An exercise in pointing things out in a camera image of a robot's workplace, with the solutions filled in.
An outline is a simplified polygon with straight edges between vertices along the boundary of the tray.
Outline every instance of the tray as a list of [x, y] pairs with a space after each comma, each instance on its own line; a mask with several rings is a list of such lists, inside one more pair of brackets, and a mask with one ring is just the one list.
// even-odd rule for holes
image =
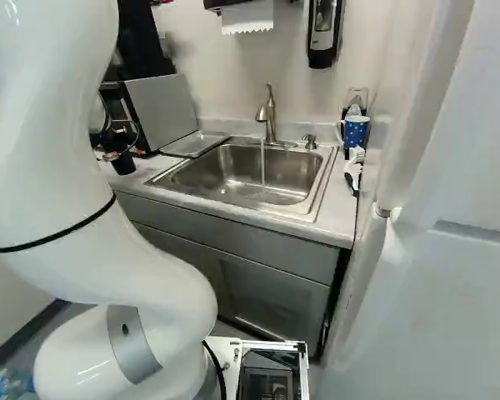
[[205, 131], [201, 129], [165, 147], [161, 147], [159, 150], [161, 153], [169, 156], [197, 158], [210, 148], [225, 142], [229, 138], [229, 135], [224, 132]]

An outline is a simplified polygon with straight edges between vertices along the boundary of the running water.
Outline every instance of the running water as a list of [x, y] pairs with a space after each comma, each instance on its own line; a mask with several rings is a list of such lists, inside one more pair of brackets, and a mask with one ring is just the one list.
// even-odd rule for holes
[[265, 139], [261, 139], [261, 191], [265, 190]]

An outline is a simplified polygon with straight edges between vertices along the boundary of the paper towel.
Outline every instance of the paper towel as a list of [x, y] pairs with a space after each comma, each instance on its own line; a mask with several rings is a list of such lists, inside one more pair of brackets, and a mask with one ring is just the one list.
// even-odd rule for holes
[[274, 1], [253, 0], [222, 8], [222, 34], [268, 31], [274, 27]]

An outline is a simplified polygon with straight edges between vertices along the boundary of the polka dot mug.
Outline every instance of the polka dot mug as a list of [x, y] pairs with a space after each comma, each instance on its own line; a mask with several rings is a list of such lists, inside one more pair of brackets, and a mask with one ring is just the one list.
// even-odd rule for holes
[[370, 118], [363, 115], [348, 115], [342, 121], [344, 148], [364, 147], [370, 127]]

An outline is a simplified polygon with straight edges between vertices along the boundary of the soap dispenser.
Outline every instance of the soap dispenser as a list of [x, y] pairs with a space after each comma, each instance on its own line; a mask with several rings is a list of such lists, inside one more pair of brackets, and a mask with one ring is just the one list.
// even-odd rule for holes
[[309, 67], [330, 68], [341, 47], [345, 0], [310, 0], [307, 25]]

